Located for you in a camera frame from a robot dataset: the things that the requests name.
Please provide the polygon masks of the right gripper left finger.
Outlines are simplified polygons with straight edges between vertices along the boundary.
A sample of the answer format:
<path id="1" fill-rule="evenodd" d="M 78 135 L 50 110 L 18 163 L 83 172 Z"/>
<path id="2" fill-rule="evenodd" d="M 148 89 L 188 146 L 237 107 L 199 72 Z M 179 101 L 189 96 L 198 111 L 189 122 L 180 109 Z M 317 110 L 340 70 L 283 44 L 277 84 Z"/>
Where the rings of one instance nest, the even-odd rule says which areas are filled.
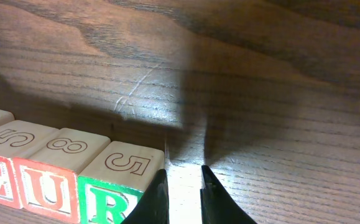
<path id="1" fill-rule="evenodd" d="M 138 204 L 122 224 L 169 224 L 168 180 L 165 169 L 156 172 Z"/>

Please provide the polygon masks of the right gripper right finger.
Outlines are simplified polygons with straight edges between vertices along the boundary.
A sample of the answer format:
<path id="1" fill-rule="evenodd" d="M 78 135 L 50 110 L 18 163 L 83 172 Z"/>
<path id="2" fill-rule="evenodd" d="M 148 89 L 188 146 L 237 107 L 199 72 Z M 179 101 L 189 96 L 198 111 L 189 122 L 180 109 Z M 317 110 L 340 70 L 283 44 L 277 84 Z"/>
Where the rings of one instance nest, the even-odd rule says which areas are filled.
<path id="1" fill-rule="evenodd" d="M 223 187 L 209 166 L 201 167 L 203 186 L 200 189 L 203 224 L 257 224 Z"/>

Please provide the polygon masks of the green R block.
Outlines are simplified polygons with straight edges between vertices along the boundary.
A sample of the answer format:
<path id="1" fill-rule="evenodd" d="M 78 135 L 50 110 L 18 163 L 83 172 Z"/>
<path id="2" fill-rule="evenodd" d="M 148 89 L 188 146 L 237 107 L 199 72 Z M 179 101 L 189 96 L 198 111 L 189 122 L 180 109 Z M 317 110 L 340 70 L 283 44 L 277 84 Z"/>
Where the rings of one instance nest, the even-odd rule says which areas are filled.
<path id="1" fill-rule="evenodd" d="M 161 150 L 111 142 L 78 175 L 80 222 L 123 222 L 164 163 Z"/>

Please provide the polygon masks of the red U block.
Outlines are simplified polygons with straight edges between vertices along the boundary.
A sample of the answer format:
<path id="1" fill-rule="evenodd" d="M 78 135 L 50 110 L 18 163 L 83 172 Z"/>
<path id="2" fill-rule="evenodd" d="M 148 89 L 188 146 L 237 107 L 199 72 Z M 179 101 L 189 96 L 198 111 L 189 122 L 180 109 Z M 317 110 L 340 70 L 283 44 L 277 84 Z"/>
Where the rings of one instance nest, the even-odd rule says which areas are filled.
<path id="1" fill-rule="evenodd" d="M 110 143 L 99 134 L 62 128 L 15 156 L 22 206 L 68 223 L 80 221 L 77 178 Z"/>

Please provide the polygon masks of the red E block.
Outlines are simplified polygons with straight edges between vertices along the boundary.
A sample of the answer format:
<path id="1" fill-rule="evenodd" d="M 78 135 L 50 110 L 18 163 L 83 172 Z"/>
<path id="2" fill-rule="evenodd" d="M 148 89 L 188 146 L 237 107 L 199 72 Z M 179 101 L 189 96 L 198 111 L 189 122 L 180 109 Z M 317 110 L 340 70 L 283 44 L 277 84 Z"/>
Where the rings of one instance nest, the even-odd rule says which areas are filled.
<path id="1" fill-rule="evenodd" d="M 0 204 L 21 209 L 22 203 L 13 158 L 28 158 L 34 148 L 57 128 L 21 120 L 0 126 Z"/>

